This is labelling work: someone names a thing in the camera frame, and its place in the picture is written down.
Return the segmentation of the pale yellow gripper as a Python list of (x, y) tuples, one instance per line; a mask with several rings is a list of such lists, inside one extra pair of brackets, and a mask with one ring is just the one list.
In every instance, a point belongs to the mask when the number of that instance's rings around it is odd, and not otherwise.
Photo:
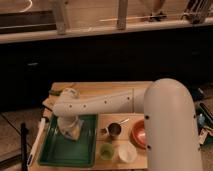
[(57, 125), (63, 136), (71, 140), (78, 140), (83, 121), (78, 116), (59, 117)]

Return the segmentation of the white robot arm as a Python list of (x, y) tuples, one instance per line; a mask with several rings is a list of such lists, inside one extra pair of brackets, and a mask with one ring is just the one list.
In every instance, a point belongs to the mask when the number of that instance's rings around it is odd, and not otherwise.
[(196, 110), (181, 82), (163, 78), (146, 88), (79, 98), (62, 91), (53, 106), (58, 117), (84, 114), (137, 113), (144, 116), (148, 171), (203, 171)]

